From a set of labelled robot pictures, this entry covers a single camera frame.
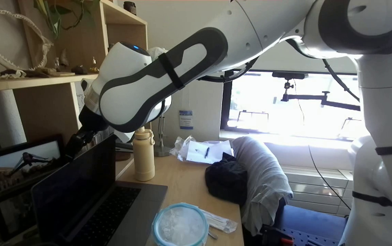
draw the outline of gray cloth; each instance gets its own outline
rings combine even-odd
[[[287,176],[268,147],[251,137],[232,142],[237,161],[248,171],[248,197],[241,208],[241,222],[252,236],[263,224],[273,225],[281,198],[293,198]]]

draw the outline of window frame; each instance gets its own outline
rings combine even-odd
[[[225,71],[224,76],[231,76],[234,74],[235,71],[240,71],[240,69],[232,69]],[[248,72],[289,72],[289,73],[314,73],[314,74],[331,74],[329,72],[316,72],[316,71],[293,71],[293,70],[264,70],[264,69],[250,69]],[[354,75],[358,76],[357,73],[336,73],[337,75]],[[237,128],[237,127],[232,127],[228,126],[228,121],[229,121],[229,111],[231,107],[231,93],[232,93],[232,82],[224,83],[223,86],[223,93],[222,93],[222,110],[221,110],[221,126],[220,130],[221,131],[232,131],[232,132],[240,132],[240,133],[253,133],[253,134],[273,134],[273,135],[278,135],[275,133],[267,133],[267,132],[261,132],[255,129],[244,129],[244,128]],[[346,141],[346,142],[352,142],[353,140],[351,139],[346,139],[346,138],[323,138],[323,137],[305,137],[305,136],[296,136],[296,135],[291,135],[292,137],[303,137],[303,138],[315,138],[315,139],[327,139],[327,140],[338,140],[338,141]]]

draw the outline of window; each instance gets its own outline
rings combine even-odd
[[[328,101],[359,105],[330,74],[308,75],[303,80],[290,80],[296,86],[288,94],[323,95],[323,91],[329,91]],[[339,77],[359,95],[357,75]],[[368,134],[362,112],[323,106],[321,100],[281,101],[285,82],[284,78],[272,77],[270,71],[250,71],[224,84],[221,129],[340,140]]]

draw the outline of white paper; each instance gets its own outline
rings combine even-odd
[[[212,145],[191,141],[188,144],[187,161],[213,164],[222,160],[223,153],[232,155],[229,140]]]

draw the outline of monitor screen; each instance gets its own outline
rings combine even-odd
[[[66,237],[114,182],[111,135],[32,188],[41,240]]]

